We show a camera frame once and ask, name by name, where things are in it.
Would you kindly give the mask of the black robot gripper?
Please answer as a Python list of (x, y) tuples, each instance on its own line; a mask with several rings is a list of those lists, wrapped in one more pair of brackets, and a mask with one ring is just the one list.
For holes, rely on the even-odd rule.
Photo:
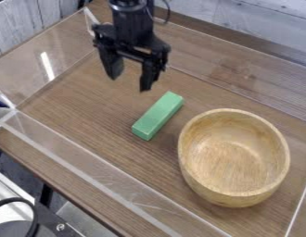
[(150, 91), (166, 69), (170, 45), (154, 32), (154, 3), (110, 3), (112, 24), (94, 25), (94, 46), (99, 50), (106, 72), (112, 80), (124, 72), (128, 57), (143, 63), (140, 91)]

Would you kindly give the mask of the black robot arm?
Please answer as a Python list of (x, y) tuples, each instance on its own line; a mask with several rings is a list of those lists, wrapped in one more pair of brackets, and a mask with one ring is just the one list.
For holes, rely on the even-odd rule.
[(92, 25), (94, 46), (112, 80), (123, 74), (124, 59), (143, 66), (140, 91), (150, 91), (166, 71), (171, 45), (154, 32), (155, 0), (110, 0), (112, 24)]

